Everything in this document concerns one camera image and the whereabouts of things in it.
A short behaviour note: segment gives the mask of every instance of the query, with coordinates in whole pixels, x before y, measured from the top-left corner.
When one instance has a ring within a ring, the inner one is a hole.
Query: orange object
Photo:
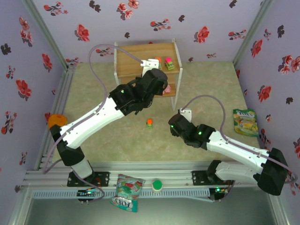
[[[161,63],[160,57],[155,57],[155,59],[157,59]]]
[[[60,114],[53,114],[49,117],[48,120],[48,127],[51,128],[54,125],[58,125],[60,127],[67,125],[67,118],[64,115],[60,115]]]

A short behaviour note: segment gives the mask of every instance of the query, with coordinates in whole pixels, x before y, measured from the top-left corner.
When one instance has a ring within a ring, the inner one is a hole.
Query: green object
[[[160,180],[156,180],[152,183],[153,189],[159,191],[163,188],[163,183]]]
[[[234,109],[233,122],[234,130],[237,133],[251,137],[257,137],[259,135],[257,127],[257,117],[254,110]]]
[[[166,62],[165,63],[165,66],[167,67],[167,69],[174,69],[175,68],[175,66],[174,66],[174,64],[173,64],[173,62],[171,61],[171,62]]]

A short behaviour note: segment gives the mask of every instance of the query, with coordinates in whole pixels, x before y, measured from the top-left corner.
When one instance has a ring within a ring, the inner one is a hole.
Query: purple wall
[[[86,62],[89,50],[97,44],[147,44],[176,38],[182,61],[191,57],[194,61],[232,61],[262,0],[237,1],[232,5],[232,0],[95,0],[93,4],[89,0],[62,0],[63,6],[56,5],[56,0],[34,2],[65,59],[79,57],[78,61]],[[121,2],[124,11],[117,12]],[[79,24],[84,26],[82,30],[78,29]],[[205,26],[208,30],[199,32]],[[94,53],[92,60],[112,62],[111,53]]]
[[[16,200],[15,187],[37,160],[45,113],[52,108],[52,90],[63,69],[21,1],[3,3],[0,19],[0,224],[5,225]]]
[[[273,3],[236,69],[247,106],[258,115],[261,145],[282,150],[300,175],[298,5],[297,0]],[[285,185],[280,196],[290,224],[299,224],[299,184]]]

